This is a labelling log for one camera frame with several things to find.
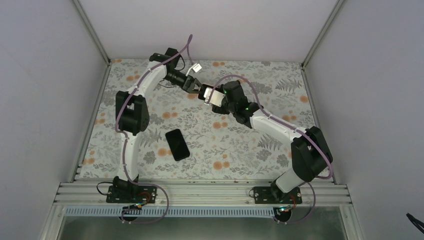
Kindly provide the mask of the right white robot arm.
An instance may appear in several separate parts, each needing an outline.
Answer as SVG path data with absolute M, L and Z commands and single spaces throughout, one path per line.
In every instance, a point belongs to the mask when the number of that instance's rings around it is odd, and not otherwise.
M 239 124 L 290 145 L 291 167 L 270 184 L 274 202 L 284 203 L 289 199 L 290 191 L 311 182 L 325 169 L 329 170 L 328 177 L 332 177 L 333 158 L 318 127 L 298 127 L 272 115 L 258 101 L 248 100 L 238 80 L 216 87 L 204 85 L 203 88 L 201 96 L 206 104 L 212 105 L 214 113 L 233 115 Z

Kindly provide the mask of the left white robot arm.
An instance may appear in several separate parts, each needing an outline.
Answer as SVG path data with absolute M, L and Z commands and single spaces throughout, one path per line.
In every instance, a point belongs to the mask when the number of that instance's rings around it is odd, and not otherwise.
M 128 90 L 118 91 L 115 95 L 115 131 L 121 137 L 121 160 L 112 184 L 119 190 L 119 196 L 128 203 L 139 197 L 137 161 L 142 133 L 150 122 L 146 98 L 162 80 L 189 94 L 201 92 L 198 79 L 176 69 L 180 57 L 181 53 L 174 48 L 168 48 L 164 54 L 154 53 L 139 80 Z

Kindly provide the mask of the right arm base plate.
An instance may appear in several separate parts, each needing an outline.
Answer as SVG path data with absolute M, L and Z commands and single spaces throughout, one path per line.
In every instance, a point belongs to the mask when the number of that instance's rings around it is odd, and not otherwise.
M 255 186 L 249 191 L 249 196 L 257 205 L 270 204 L 302 204 L 302 194 L 299 187 L 295 187 L 288 193 L 270 186 Z

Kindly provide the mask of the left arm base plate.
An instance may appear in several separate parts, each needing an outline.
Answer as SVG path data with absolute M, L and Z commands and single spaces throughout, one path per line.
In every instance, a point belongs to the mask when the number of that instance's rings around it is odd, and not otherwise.
M 133 190 L 110 186 L 106 195 L 107 203 L 154 204 L 157 188 L 154 186 L 136 186 Z

